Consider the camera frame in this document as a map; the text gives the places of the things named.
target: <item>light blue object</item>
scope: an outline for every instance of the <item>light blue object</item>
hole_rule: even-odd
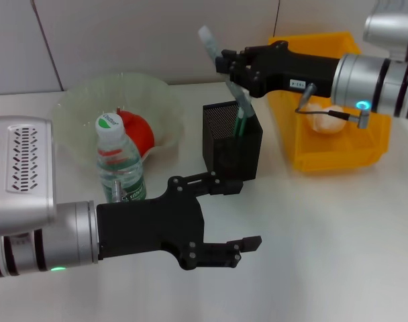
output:
[[[356,103],[356,108],[361,111],[368,111],[371,108],[371,103],[368,101],[360,101]]]
[[[218,48],[216,39],[213,37],[206,25],[204,25],[198,31],[198,34],[208,55],[210,56],[211,61],[216,64],[216,58],[222,57],[222,51]],[[247,98],[246,94],[243,92],[243,89],[237,84],[231,82],[228,78],[225,78],[225,84],[232,96],[234,96],[236,99],[238,107],[244,110],[246,117],[252,117],[255,115],[250,99]]]

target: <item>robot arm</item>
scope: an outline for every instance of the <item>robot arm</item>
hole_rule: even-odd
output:
[[[285,90],[315,95],[361,110],[359,127],[370,111],[408,119],[408,1],[379,1],[366,22],[364,39],[391,53],[392,59],[346,54],[342,59],[296,54],[287,42],[249,47],[239,54],[223,50],[218,72],[248,89],[253,97]]]
[[[0,117],[0,277],[63,270],[105,258],[164,250],[181,268],[232,267],[260,236],[207,244],[197,197],[240,193],[216,173],[172,177],[158,198],[56,204],[52,124]]]

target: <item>white bottle cap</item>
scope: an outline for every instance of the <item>white bottle cap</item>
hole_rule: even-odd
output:
[[[115,113],[99,116],[95,122],[95,129],[101,141],[116,142],[125,133],[122,118]]]

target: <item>yellow plastic bin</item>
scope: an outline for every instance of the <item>yellow plastic bin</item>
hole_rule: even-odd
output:
[[[345,53],[360,54],[348,32],[271,38],[289,42],[289,49],[300,54],[341,58]],[[373,113],[368,129],[358,129],[347,122],[337,134],[325,135],[313,131],[306,115],[294,112],[301,94],[275,91],[268,94],[272,113],[278,124],[285,151],[293,167],[303,172],[351,169],[376,163],[389,148],[391,118]],[[312,97],[310,103],[331,106],[330,99]],[[358,115],[359,110],[345,112]]]

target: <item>red fruit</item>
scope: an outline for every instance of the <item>red fruit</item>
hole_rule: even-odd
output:
[[[152,128],[143,117],[128,111],[118,111],[117,114],[122,118],[126,134],[136,144],[140,156],[155,146]]]

